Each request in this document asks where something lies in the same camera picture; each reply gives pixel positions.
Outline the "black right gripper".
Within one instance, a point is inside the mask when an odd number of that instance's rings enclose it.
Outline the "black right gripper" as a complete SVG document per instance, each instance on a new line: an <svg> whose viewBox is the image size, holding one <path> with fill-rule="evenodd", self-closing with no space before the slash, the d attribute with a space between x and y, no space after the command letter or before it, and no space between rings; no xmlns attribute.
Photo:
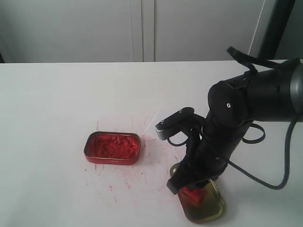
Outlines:
<svg viewBox="0 0 303 227"><path fill-rule="evenodd" d="M202 127L203 138L194 149L191 158L170 169L168 189L177 194L182 188L204 188L210 179L218 178L226 169L231 154L236 149L252 120L245 120L236 127L229 127L214 114L208 113Z"/></svg>

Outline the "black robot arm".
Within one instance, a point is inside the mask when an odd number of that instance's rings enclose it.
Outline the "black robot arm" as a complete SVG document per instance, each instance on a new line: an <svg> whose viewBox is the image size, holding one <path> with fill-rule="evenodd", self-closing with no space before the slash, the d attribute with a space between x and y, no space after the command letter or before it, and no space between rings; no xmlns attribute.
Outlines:
<svg viewBox="0 0 303 227"><path fill-rule="evenodd" d="M244 74L222 80L208 92L209 112L199 116L185 107L157 126L162 140L179 132L187 139L186 154L167 187L173 194L182 188L202 188L232 165L230 157L240 142L259 143L262 138L247 140L245 134L257 122L289 122L285 136L284 175L278 185L252 176L252 180L273 190L286 185L290 174L290 141L296 123L303 119L303 65L299 59L283 63L265 61L266 71L259 72L250 62Z"/></svg>

